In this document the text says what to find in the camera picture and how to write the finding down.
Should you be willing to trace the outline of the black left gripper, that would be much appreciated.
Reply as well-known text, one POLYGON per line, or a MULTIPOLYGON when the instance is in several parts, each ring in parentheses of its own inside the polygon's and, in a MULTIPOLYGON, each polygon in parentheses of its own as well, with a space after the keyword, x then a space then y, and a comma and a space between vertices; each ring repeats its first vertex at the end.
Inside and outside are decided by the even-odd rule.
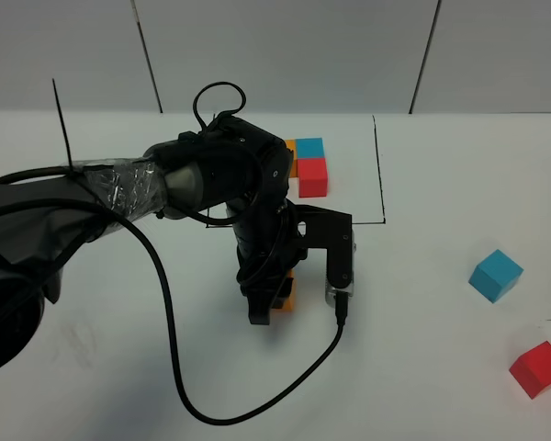
POLYGON ((297 263, 285 250, 287 240, 294 234, 290 223, 290 207, 293 205, 287 197, 279 194, 261 198, 254 207, 245 198, 227 202, 229 215, 246 215, 233 224, 233 231, 240 266, 236 280, 247 299, 251 324, 270 323, 278 291, 287 272, 297 263))

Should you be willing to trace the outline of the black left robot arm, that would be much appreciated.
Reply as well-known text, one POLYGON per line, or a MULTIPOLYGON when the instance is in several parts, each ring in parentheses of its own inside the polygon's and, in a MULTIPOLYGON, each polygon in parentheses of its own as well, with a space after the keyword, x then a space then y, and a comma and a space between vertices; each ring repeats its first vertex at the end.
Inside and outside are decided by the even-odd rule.
POLYGON ((300 254, 287 199, 293 153, 230 112, 142 157, 25 170, 0 177, 0 368, 39 328, 79 248, 148 215, 232 227, 253 322, 287 284, 300 254))

